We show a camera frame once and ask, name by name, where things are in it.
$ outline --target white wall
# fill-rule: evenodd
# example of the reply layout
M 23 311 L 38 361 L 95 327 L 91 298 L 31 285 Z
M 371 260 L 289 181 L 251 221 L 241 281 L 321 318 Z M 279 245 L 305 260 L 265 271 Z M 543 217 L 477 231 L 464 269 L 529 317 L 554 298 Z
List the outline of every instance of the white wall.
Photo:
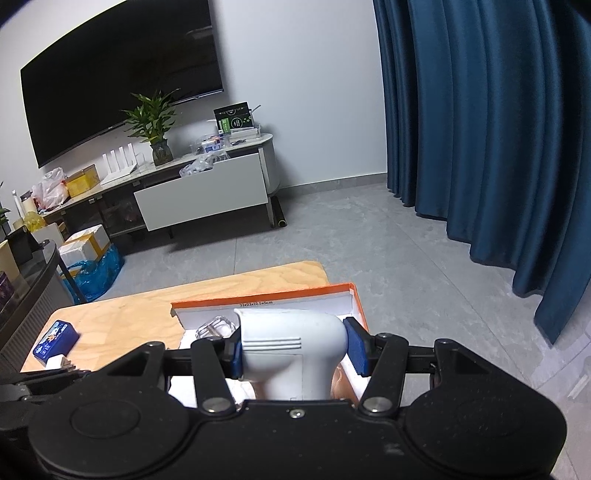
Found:
M 20 84 L 22 66 L 120 1 L 31 0 L 0 29 L 0 199 L 8 208 L 14 207 L 12 189 L 23 193 L 57 166 L 72 173 L 97 162 L 104 175 L 102 153 L 127 144 L 119 129 L 38 169 Z M 371 0 L 210 0 L 210 5 L 226 91 L 177 108 L 177 126 L 167 135 L 174 154 L 188 152 L 193 138 L 212 130 L 205 120 L 213 108 L 248 101 L 251 107 L 262 104 L 255 118 L 275 135 L 283 186 L 386 171 Z M 92 111 L 92 97 L 80 102 Z M 142 147 L 150 155 L 149 145 Z

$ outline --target blue gripper pad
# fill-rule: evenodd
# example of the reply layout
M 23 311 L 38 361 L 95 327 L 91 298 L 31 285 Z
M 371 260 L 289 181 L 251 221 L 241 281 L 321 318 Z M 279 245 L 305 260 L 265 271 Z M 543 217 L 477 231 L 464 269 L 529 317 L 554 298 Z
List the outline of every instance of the blue gripper pad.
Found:
M 232 378 L 238 380 L 242 376 L 242 342 L 236 344 L 232 359 Z
M 351 325 L 351 321 L 357 322 L 357 320 L 349 317 L 343 320 L 348 337 L 347 355 L 349 355 L 349 360 L 351 360 L 357 374 L 362 377 L 368 377 L 371 375 L 371 372 L 369 371 L 369 361 L 365 354 L 365 345 L 363 339 L 355 331 L 353 325 Z

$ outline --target screw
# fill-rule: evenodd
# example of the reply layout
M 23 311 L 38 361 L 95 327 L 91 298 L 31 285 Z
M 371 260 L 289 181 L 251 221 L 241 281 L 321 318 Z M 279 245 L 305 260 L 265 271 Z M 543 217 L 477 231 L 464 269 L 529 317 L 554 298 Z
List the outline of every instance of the screw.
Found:
M 300 419 L 304 415 L 306 415 L 306 411 L 302 410 L 301 408 L 294 408 L 293 410 L 290 410 L 290 417 L 292 419 Z
M 371 413 L 383 413 L 392 408 L 392 402 L 386 397 L 369 397 L 363 402 L 363 407 Z
M 221 413 L 228 410 L 232 404 L 227 398 L 213 397 L 203 402 L 203 409 L 209 413 Z

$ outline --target white hair dryer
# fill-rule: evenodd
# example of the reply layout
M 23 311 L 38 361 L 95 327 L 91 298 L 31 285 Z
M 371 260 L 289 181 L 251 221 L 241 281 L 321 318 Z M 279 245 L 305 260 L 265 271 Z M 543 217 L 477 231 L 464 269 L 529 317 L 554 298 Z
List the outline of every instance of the white hair dryer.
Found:
M 243 379 L 267 400 L 327 400 L 347 330 L 335 315 L 294 309 L 235 309 Z

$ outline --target clear plastic packaging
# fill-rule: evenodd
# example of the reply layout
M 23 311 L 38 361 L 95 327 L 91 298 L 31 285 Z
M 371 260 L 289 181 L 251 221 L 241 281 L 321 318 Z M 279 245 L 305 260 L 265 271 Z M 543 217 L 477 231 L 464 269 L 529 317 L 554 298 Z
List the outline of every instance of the clear plastic packaging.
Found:
M 254 127 L 248 128 L 232 128 L 229 134 L 229 142 L 231 145 L 239 144 L 247 140 L 253 140 L 261 137 L 261 125 L 255 124 Z
M 188 177 L 189 175 L 201 173 L 202 171 L 211 170 L 213 168 L 214 163 L 219 162 L 221 160 L 227 160 L 228 158 L 230 157 L 228 157 L 226 152 L 201 155 L 193 163 L 190 163 L 189 165 L 181 168 L 178 174 L 182 177 Z
M 236 328 L 236 325 L 226 317 L 217 316 L 211 322 L 199 327 L 195 338 L 197 340 L 207 337 L 228 338 L 236 331 Z
M 191 148 L 191 153 L 193 155 L 200 155 L 203 153 L 203 147 L 201 146 L 200 140 L 190 143 L 189 148 Z

